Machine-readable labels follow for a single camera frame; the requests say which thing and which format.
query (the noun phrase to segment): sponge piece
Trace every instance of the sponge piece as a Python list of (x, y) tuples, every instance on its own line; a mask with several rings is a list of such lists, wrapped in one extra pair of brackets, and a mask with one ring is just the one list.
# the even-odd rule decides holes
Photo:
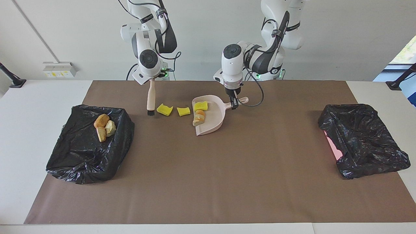
[(195, 103), (195, 105), (193, 106), (193, 111), (197, 110), (208, 110), (208, 102), (204, 101)]
[(187, 108), (176, 108), (178, 110), (179, 116), (184, 116), (184, 115), (190, 115), (191, 114), (191, 110), (189, 109), (189, 107)]
[(167, 107), (165, 105), (160, 104), (160, 106), (156, 109), (157, 112), (161, 113), (162, 115), (169, 116), (172, 113), (173, 107)]

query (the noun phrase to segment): black plastic bag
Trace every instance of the black plastic bag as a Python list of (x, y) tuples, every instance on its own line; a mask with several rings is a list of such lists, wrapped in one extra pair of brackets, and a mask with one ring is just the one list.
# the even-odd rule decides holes
[(318, 123), (343, 153), (337, 167), (347, 179), (410, 167), (408, 155), (369, 105), (327, 105)]
[[(101, 114), (110, 116), (116, 133), (104, 142), (98, 140), (94, 121)], [(46, 171), (58, 179), (76, 184), (111, 179), (126, 156), (134, 135), (134, 123), (125, 109), (90, 107), (72, 108), (71, 116), (46, 165)]]

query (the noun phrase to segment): dustpan handle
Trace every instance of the dustpan handle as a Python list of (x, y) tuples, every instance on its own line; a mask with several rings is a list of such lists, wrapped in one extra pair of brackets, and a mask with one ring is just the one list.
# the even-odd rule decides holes
[[(246, 104), (248, 102), (248, 97), (242, 97), (242, 98), (239, 98), (238, 100), (240, 100), (241, 103)], [(224, 103), (224, 105), (225, 105), (226, 110), (231, 108), (231, 102)]]

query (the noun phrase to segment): pink object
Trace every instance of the pink object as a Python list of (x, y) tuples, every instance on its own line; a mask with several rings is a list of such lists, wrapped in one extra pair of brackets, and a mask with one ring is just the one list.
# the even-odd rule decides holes
[(325, 136), (327, 137), (329, 145), (331, 146), (331, 149), (332, 149), (332, 152), (334, 153), (335, 158), (337, 160), (340, 159), (343, 156), (342, 152), (339, 149), (337, 149), (337, 147), (334, 145), (332, 140), (328, 137), (327, 132), (324, 131), (324, 133), (325, 133)]

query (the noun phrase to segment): food scrap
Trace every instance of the food scrap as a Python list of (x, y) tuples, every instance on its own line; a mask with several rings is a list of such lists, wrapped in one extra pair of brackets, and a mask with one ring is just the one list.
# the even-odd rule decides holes
[(98, 140), (100, 142), (104, 142), (107, 137), (116, 133), (116, 124), (106, 114), (98, 116), (94, 122), (94, 127), (97, 129)]
[(196, 110), (192, 125), (196, 127), (200, 124), (203, 124), (204, 122), (205, 122), (205, 112), (203, 110)]

